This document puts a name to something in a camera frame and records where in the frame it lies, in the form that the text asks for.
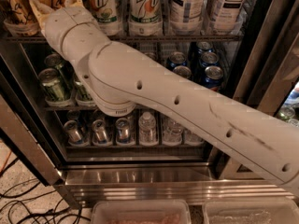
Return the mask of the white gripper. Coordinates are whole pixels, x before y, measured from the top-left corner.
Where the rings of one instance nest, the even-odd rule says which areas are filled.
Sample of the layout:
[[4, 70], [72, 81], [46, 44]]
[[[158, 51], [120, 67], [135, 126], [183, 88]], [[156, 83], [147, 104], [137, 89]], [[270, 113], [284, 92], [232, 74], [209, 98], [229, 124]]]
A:
[[29, 4], [39, 27], [45, 28], [48, 44], [66, 60], [80, 60], [97, 45], [109, 43], [96, 19], [82, 7], [82, 0], [64, 0], [65, 8], [54, 12], [38, 0], [29, 0]]

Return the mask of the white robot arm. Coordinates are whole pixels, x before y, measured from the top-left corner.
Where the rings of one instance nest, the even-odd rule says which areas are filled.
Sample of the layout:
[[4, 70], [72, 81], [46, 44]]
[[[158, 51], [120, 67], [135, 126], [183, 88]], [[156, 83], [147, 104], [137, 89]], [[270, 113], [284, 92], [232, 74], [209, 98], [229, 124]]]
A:
[[121, 117], [144, 105], [174, 119], [268, 182], [299, 196], [299, 130], [168, 71], [110, 40], [81, 0], [30, 6], [48, 44], [69, 61], [96, 105]]

